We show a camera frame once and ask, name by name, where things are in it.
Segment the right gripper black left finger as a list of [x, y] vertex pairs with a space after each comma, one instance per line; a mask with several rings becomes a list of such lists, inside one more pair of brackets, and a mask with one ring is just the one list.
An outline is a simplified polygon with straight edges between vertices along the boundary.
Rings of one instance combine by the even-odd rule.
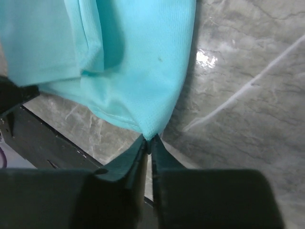
[[107, 182], [119, 182], [128, 177], [144, 175], [147, 167], [147, 141], [140, 135], [132, 145], [114, 160], [95, 171], [95, 176]]

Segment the teal t shirt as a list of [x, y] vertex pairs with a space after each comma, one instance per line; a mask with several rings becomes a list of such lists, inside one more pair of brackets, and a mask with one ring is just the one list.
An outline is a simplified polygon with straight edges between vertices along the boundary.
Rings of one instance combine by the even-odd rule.
[[152, 139], [181, 93], [194, 0], [3, 0], [8, 78]]

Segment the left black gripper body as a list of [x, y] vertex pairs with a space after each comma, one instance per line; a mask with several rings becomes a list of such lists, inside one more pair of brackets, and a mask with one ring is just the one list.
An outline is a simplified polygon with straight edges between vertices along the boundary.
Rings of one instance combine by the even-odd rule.
[[0, 114], [7, 115], [13, 109], [39, 96], [36, 85], [18, 87], [6, 76], [0, 76]]

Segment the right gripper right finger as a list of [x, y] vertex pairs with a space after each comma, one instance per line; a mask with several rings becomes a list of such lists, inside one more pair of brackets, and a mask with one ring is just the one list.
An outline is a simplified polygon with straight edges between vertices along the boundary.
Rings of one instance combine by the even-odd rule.
[[186, 169], [169, 153], [158, 134], [150, 140], [150, 154], [153, 172], [160, 172], [163, 169]]

